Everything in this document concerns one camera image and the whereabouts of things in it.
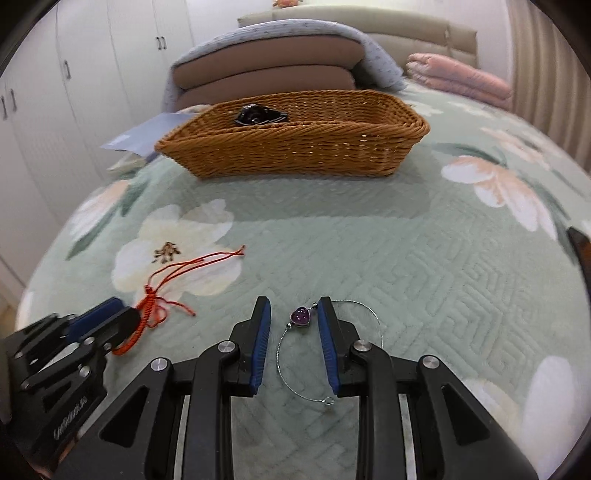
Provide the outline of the woven wicker basket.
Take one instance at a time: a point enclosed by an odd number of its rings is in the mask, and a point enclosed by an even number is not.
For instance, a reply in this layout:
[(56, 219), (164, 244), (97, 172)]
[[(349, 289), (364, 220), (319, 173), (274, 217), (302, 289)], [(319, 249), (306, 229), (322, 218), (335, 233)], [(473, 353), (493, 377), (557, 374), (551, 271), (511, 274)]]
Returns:
[[(243, 106), (287, 112), (284, 123), (237, 126)], [(315, 90), (215, 104), (166, 134), (155, 151), (200, 179), (249, 175), (386, 177), (431, 130), (396, 96)]]

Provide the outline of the floral green bedspread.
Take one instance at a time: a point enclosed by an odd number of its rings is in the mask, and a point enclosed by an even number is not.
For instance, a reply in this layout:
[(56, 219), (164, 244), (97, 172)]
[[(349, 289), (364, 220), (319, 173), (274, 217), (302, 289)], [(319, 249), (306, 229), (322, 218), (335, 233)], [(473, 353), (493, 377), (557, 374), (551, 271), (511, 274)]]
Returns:
[(590, 229), (589, 176), (517, 116), (409, 85), (431, 131), (386, 178), (201, 181), (165, 157), (93, 192), (41, 260), (23, 327), (141, 298), (156, 256), (240, 258), (181, 276), (161, 325), (108, 364), (110, 396), (154, 357), (228, 337), (273, 308), (263, 386), (232, 403), (239, 479), (351, 479), (359, 407), (329, 395), (320, 335), (287, 332), (322, 296), (389, 353), (442, 359), (549, 478), (590, 416), (590, 307), (567, 237)]

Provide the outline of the lower brown pillow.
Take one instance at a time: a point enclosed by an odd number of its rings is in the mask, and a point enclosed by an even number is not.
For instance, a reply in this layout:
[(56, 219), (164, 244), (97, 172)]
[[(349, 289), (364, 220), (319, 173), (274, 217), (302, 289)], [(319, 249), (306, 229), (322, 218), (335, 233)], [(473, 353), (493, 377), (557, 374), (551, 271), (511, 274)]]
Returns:
[(349, 70), (342, 67), (327, 65), (276, 67), (237, 74), (190, 88), (174, 101), (173, 110), (284, 92), (355, 89), (355, 78)]

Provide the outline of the brown pillow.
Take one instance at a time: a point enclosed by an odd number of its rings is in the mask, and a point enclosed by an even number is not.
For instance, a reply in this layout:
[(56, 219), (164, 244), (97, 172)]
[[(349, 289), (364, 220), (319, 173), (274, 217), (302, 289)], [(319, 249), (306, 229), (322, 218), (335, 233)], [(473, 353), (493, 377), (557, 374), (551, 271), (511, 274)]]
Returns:
[(187, 90), (233, 75), (290, 66), (335, 66), (351, 70), (365, 56), (355, 40), (339, 36), (294, 36), (253, 40), (221, 48), (172, 68), (175, 86)]
[(327, 65), (276, 67), (237, 74), (190, 88), (174, 101), (173, 110), (284, 92), (355, 89), (355, 78), (349, 70), (342, 67)]

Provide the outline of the blue-grey patterned blanket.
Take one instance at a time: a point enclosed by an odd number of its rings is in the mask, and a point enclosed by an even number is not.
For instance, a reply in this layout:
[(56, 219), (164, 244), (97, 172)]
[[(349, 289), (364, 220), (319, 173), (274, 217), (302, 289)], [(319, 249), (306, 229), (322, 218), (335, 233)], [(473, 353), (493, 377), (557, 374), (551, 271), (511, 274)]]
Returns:
[(356, 41), (363, 46), (365, 56), (360, 62), (361, 69), (370, 83), (380, 88), (403, 90), (403, 69), (386, 50), (369, 35), (351, 26), (338, 22), (317, 19), (284, 19), (257, 23), (218, 35), (211, 40), (201, 42), (175, 60), (169, 68), (161, 102), (162, 112), (172, 112), (181, 88), (172, 79), (173, 70), (189, 61), (204, 57), (222, 48), (249, 41), (294, 36), (335, 35)]

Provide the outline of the white wardrobe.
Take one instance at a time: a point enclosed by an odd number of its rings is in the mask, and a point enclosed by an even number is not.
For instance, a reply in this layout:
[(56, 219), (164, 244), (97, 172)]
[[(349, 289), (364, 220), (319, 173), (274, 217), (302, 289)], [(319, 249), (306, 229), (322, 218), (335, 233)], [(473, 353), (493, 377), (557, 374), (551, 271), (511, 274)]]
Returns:
[(1, 50), (1, 279), (20, 296), (193, 43), (183, 1), (37, 1)]

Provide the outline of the black smart watch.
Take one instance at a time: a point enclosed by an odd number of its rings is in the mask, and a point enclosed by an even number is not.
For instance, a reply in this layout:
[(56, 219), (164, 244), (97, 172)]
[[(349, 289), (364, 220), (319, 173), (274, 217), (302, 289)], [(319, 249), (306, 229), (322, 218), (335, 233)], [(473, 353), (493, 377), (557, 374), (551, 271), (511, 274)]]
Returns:
[(237, 126), (267, 125), (287, 121), (287, 112), (274, 110), (256, 103), (243, 106), (235, 117), (235, 125)]

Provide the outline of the upper brown pillow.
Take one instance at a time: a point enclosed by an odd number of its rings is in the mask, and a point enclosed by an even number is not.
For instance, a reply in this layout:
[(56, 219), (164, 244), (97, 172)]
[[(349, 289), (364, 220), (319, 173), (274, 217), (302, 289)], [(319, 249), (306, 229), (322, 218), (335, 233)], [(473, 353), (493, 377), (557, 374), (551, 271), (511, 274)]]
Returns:
[(290, 66), (335, 66), (351, 70), (365, 56), (355, 40), (339, 36), (294, 36), (253, 40), (221, 48), (172, 68), (175, 86), (187, 90), (233, 75)]

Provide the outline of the blue notebook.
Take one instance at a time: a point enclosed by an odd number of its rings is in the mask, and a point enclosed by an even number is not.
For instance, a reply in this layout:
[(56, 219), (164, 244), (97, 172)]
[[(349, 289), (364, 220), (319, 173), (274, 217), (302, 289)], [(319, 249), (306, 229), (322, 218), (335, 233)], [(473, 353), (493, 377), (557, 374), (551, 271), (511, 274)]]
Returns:
[(155, 144), (194, 116), (195, 113), (160, 113), (106, 142), (101, 149), (121, 153), (107, 172), (111, 176), (122, 176), (143, 168), (158, 156)]

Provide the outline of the beige curtain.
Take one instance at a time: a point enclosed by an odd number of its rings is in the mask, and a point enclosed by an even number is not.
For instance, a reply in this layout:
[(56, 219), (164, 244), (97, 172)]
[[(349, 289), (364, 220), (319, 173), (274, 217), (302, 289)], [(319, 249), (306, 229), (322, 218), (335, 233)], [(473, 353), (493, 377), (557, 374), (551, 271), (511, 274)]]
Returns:
[(552, 20), (530, 1), (507, 3), (513, 111), (590, 169), (590, 77)]

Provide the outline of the orange plush toy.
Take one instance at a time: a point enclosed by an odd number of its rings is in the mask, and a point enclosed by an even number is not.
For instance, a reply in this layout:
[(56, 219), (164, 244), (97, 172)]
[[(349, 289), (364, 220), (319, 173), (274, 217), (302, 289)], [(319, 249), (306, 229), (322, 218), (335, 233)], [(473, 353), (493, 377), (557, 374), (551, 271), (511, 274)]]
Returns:
[(273, 8), (290, 8), (300, 5), (303, 0), (274, 0)]

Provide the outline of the beige padded headboard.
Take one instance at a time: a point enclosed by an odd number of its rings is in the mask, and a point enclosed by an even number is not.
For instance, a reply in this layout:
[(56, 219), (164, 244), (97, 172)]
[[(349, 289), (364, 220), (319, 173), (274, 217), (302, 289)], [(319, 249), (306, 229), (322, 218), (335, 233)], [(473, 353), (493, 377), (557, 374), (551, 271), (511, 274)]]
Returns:
[(448, 56), (477, 68), (477, 32), (439, 17), (359, 5), (308, 5), (273, 9), (238, 18), (240, 27), (273, 20), (315, 19), (356, 28), (372, 37), (401, 66), (414, 53)]

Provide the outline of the pink folded quilt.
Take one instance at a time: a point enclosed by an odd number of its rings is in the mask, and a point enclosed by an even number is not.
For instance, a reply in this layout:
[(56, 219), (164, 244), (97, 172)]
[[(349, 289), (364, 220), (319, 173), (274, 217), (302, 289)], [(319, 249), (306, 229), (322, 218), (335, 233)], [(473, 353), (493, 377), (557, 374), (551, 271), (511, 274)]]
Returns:
[(444, 91), (510, 111), (513, 89), (503, 79), (451, 57), (413, 53), (406, 63), (408, 77), (425, 87)]

